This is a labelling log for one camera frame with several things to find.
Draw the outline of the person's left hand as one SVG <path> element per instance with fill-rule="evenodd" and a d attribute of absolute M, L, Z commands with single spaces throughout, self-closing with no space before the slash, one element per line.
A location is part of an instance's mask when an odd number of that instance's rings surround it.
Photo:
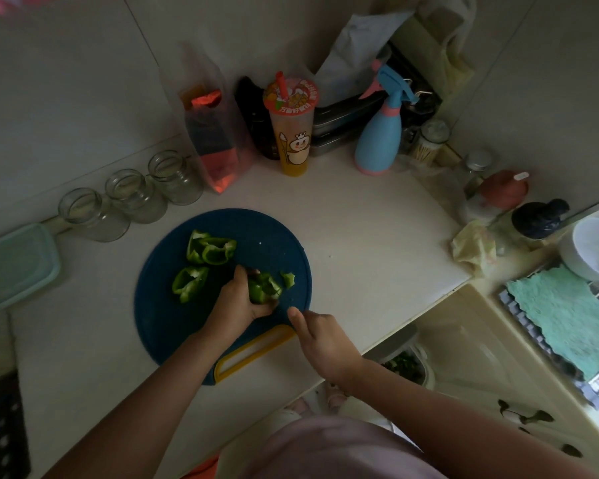
<path fill-rule="evenodd" d="M 226 283 L 201 333 L 217 343 L 230 346 L 256 319 L 271 315 L 278 305 L 276 300 L 264 304 L 250 301 L 248 278 L 259 270 L 237 265 L 231 281 Z"/>

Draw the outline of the person's right hand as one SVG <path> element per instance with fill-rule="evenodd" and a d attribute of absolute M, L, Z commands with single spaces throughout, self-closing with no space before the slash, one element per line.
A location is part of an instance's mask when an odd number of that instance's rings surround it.
<path fill-rule="evenodd" d="M 352 393 L 365 360 L 336 318 L 296 307 L 288 308 L 288 318 L 313 369 L 326 381 Z"/>

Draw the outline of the person's right forearm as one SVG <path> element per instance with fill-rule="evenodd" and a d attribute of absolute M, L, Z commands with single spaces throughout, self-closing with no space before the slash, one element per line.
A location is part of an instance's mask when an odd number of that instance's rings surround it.
<path fill-rule="evenodd" d="M 322 375 L 394 423 L 448 479 L 599 479 L 529 434 L 361 356 Z"/>

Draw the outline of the person's pink slipper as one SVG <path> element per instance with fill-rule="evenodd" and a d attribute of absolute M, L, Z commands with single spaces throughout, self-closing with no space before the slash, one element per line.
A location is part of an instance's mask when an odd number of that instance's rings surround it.
<path fill-rule="evenodd" d="M 335 415 L 339 412 L 343 404 L 347 402 L 350 394 L 344 391 L 340 386 L 329 381 L 324 382 L 324 389 L 326 392 L 329 413 Z"/>

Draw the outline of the clear glass jar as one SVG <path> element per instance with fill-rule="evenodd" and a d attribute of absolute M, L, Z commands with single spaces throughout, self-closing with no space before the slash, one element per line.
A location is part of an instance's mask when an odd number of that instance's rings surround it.
<path fill-rule="evenodd" d="M 59 216 L 80 236 L 96 242 L 113 242 L 127 233 L 131 222 L 111 200 L 94 189 L 81 187 L 59 201 Z"/>
<path fill-rule="evenodd" d="M 147 169 L 160 192 L 177 206 L 195 203 L 204 192 L 204 183 L 192 164 L 175 150 L 156 153 Z"/>
<path fill-rule="evenodd" d="M 138 224 L 157 222 L 167 212 L 167 199 L 138 170 L 125 168 L 114 172 L 104 188 L 113 205 Z"/>

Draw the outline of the person's pink clothing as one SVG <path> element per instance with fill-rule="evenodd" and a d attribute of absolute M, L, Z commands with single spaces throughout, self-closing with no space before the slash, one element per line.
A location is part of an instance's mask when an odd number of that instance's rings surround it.
<path fill-rule="evenodd" d="M 215 479 L 447 479 L 391 430 L 357 418 L 283 409 L 219 454 Z"/>

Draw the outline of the orange drink cup with straw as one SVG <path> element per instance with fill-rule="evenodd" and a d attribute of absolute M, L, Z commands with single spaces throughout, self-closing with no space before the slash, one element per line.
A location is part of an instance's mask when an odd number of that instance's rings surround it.
<path fill-rule="evenodd" d="M 319 89 L 309 79 L 287 77 L 276 72 L 263 93 L 282 172 L 290 177 L 303 176 L 308 168 L 313 119 L 319 103 Z"/>

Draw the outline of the metal tin box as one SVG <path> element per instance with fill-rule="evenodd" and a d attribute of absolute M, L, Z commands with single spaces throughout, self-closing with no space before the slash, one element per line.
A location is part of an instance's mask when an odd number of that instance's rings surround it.
<path fill-rule="evenodd" d="M 329 106 L 315 109 L 313 117 L 313 136 L 323 136 L 372 117 L 383 105 L 386 95 L 375 92 L 364 99 L 350 97 Z"/>
<path fill-rule="evenodd" d="M 362 131 L 363 128 L 360 127 L 342 131 L 338 130 L 322 136 L 314 136 L 311 140 L 309 156 L 317 158 L 328 152 L 335 151 L 346 144 L 355 142 L 359 139 Z"/>

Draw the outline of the clear bag with red packet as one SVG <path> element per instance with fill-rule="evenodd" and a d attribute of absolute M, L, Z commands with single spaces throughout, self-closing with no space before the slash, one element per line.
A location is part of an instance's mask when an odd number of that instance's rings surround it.
<path fill-rule="evenodd" d="M 179 41 L 159 75 L 194 165 L 212 192 L 224 193 L 259 154 L 222 70 L 197 41 Z"/>

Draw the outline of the black pouch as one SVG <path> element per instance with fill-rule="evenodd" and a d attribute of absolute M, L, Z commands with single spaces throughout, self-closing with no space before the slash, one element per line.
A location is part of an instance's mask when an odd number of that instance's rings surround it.
<path fill-rule="evenodd" d="M 263 157 L 279 161 L 279 151 L 269 111 L 263 103 L 263 93 L 263 88 L 257 86 L 251 78 L 243 76 L 238 81 L 234 97 L 257 150 Z"/>

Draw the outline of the crumpled yellowish cloth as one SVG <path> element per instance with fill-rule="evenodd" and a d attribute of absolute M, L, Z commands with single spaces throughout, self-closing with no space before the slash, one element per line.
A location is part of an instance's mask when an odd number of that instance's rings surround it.
<path fill-rule="evenodd" d="M 485 278 L 496 264 L 496 242 L 487 225 L 471 220 L 450 243 L 452 258 L 470 267 L 475 278 Z"/>

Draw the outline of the pale green lidded container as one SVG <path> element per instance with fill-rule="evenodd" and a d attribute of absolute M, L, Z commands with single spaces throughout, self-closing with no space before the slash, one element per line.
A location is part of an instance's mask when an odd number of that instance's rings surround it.
<path fill-rule="evenodd" d="M 53 282 L 61 258 L 52 233 L 40 223 L 0 237 L 0 311 Z"/>

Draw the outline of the metal drying rack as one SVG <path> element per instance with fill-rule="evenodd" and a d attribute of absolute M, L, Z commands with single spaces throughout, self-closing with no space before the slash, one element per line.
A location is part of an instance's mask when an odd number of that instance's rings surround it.
<path fill-rule="evenodd" d="M 599 213 L 590 214 L 583 219 L 589 217 L 599 217 Z M 560 238 L 567 232 L 567 230 L 565 230 L 561 234 Z M 527 274 L 524 278 L 532 276 L 535 273 L 551 269 L 553 267 L 558 267 L 562 264 L 564 263 L 561 260 L 558 251 L 558 254 L 556 256 L 552 257 L 546 263 L 535 269 L 534 272 Z M 599 281 L 588 281 L 588 283 L 593 295 L 599 299 Z M 595 376 L 593 376 L 593 378 L 587 381 L 583 378 L 583 373 L 579 369 L 577 369 L 571 362 L 556 354 L 545 341 L 545 338 L 541 333 L 541 329 L 535 324 L 533 324 L 530 321 L 530 319 L 526 316 L 526 313 L 520 309 L 518 303 L 507 291 L 506 286 L 505 289 L 499 294 L 499 299 L 503 303 L 503 305 L 508 308 L 510 313 L 515 317 L 519 324 L 527 331 L 527 333 L 531 336 L 531 339 L 535 342 L 535 344 L 540 347 L 543 354 L 548 358 L 552 365 L 556 369 L 558 369 L 570 382 L 572 382 L 572 384 L 575 385 L 576 388 L 579 389 L 584 399 L 588 403 L 590 403 L 594 408 L 599 409 L 599 373 L 597 373 Z"/>

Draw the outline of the pale yellow plastic bag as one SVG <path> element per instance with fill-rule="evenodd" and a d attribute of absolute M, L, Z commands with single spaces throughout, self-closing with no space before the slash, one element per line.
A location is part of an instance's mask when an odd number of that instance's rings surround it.
<path fill-rule="evenodd" d="M 391 41 L 448 104 L 474 74 L 463 47 L 477 16 L 477 0 L 390 0 L 389 7 L 409 15 Z"/>

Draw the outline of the white bowl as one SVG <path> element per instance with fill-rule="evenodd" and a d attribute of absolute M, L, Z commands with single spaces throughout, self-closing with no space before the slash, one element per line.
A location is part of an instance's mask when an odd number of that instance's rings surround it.
<path fill-rule="evenodd" d="M 578 221 L 558 241 L 567 268 L 588 281 L 599 281 L 599 217 Z"/>

